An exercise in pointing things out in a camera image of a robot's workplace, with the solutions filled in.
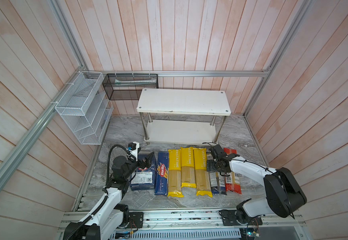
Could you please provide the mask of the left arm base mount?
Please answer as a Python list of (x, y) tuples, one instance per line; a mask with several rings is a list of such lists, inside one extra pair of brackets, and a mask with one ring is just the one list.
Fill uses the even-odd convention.
[(117, 229), (139, 229), (143, 227), (144, 223), (144, 213), (143, 212), (131, 212), (123, 216), (122, 223)]

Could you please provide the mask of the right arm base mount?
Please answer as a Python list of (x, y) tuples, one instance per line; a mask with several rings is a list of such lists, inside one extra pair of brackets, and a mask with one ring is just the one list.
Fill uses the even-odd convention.
[(260, 226), (263, 225), (261, 217), (250, 217), (240, 210), (219, 210), (224, 226)]

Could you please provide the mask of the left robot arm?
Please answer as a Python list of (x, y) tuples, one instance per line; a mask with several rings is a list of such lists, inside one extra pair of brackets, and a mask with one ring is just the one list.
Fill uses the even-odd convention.
[(113, 145), (107, 159), (106, 184), (96, 205), (77, 223), (69, 223), (64, 240), (108, 240), (116, 229), (132, 227), (129, 207), (121, 204), (137, 169), (148, 169), (153, 163), (154, 152), (138, 158), (140, 144), (131, 142), (125, 148)]

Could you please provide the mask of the blue clear spaghetti pack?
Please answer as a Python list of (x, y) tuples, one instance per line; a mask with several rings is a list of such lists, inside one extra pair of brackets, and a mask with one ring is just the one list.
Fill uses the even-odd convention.
[(209, 173), (211, 193), (213, 195), (227, 195), (224, 185), (224, 176), (220, 176), (213, 168), (214, 160), (210, 152), (207, 152), (207, 171)]

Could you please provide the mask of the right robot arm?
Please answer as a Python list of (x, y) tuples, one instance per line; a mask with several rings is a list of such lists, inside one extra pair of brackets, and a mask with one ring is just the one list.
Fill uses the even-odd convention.
[(237, 205), (235, 222), (249, 225), (260, 216), (276, 214), (281, 218), (293, 213), (307, 203), (307, 197), (287, 168), (270, 168), (249, 161), (236, 153), (226, 153), (220, 145), (212, 145), (210, 153), (213, 160), (211, 170), (224, 177), (243, 175), (265, 189), (265, 197), (247, 199)]

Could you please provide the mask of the red clear spaghetti pack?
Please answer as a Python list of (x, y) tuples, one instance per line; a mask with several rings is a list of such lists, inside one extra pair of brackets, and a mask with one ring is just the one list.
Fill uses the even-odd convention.
[(242, 194), (239, 175), (234, 172), (230, 172), (228, 175), (225, 177), (226, 190)]

